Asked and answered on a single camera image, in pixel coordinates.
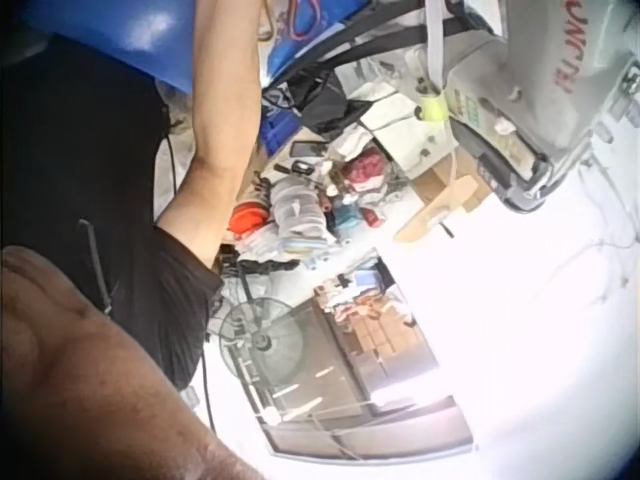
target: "red object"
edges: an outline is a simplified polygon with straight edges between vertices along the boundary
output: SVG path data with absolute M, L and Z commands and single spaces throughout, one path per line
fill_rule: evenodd
M 246 202 L 238 205 L 229 220 L 229 230 L 236 235 L 244 235 L 269 221 L 269 211 L 258 202 Z
M 362 218 L 364 218 L 364 221 L 367 222 L 367 225 L 371 228 L 378 228 L 384 224 L 384 220 L 370 208 L 361 208 L 360 214 L 362 215 Z
M 367 184 L 372 179 L 384 177 L 388 168 L 389 162 L 384 155 L 377 148 L 371 147 L 349 162 L 344 167 L 343 174 L 356 191 L 362 191 L 363 189 L 377 188 L 379 185 L 369 186 Z
M 320 23 L 322 19 L 322 8 L 320 8 L 320 0 L 307 0 L 311 9 L 313 10 L 313 24 L 307 29 L 306 32 L 299 32 L 296 30 L 296 21 L 298 19 L 298 7 L 302 0 L 289 0 L 289 36 L 296 42 L 301 42 L 309 38 L 309 35 L 314 31 L 316 25 Z

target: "wooden piece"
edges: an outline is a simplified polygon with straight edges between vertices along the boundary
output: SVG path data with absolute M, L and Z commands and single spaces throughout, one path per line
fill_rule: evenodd
M 470 175 L 457 179 L 453 185 L 446 187 L 430 204 L 416 213 L 395 235 L 394 241 L 417 242 L 438 224 L 434 221 L 437 217 L 460 208 L 473 196 L 477 188 L 478 183 Z

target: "person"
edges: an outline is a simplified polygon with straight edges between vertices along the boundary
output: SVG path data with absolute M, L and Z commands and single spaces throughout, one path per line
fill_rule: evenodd
M 257 476 L 178 390 L 257 138 L 260 6 L 196 1 L 196 153 L 155 223 L 153 79 L 59 37 L 3 69 L 3 450 L 34 477 Z

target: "orange spool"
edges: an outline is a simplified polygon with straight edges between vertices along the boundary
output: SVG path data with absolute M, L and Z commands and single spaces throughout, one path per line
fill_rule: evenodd
M 258 202 L 238 205 L 229 220 L 229 230 L 236 235 L 244 235 L 264 226 L 269 221 L 269 210 Z

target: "sleeve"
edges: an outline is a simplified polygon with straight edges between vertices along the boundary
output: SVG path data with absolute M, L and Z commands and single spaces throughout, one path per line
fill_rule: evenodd
M 200 361 L 213 299 L 222 280 L 169 233 L 155 227 L 162 368 L 179 390 L 191 382 Z
M 137 231 L 119 255 L 113 319 L 146 350 L 178 390 L 195 374 L 210 306 L 222 280 L 158 227 Z

